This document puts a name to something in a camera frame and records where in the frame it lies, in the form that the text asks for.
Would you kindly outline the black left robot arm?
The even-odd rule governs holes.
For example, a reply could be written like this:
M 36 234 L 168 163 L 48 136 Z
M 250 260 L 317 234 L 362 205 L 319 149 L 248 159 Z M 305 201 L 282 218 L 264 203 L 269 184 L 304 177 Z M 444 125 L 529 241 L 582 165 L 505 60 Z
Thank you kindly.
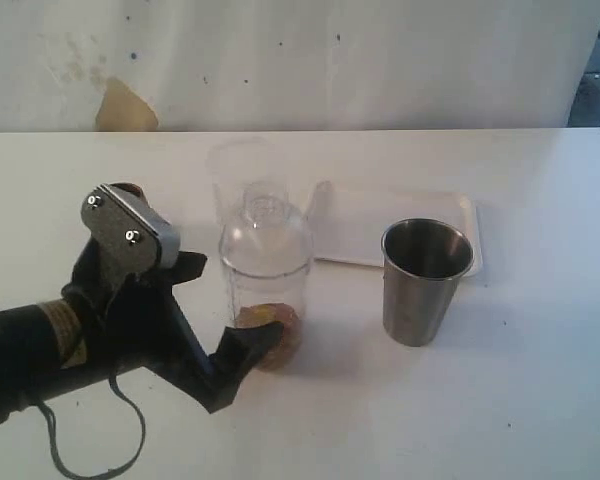
M 206 353 L 172 289 L 199 278 L 206 256 L 171 268 L 115 267 L 89 240 L 60 299 L 0 311 L 0 424 L 40 400 L 146 368 L 214 413 L 281 340 L 283 325 L 224 329 Z

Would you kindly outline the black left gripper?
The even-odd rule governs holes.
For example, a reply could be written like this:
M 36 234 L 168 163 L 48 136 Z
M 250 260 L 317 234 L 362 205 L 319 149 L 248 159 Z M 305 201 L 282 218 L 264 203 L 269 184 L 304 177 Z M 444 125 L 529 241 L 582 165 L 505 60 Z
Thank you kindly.
M 87 362 L 59 375 L 68 393 L 145 367 L 185 392 L 209 413 L 231 405 L 246 376 L 282 339 L 283 324 L 225 327 L 207 355 L 173 296 L 175 285 L 200 278 L 207 256 L 179 251 L 173 266 L 121 282 L 104 277 L 90 239 L 76 261 L 62 297 L 79 313 Z

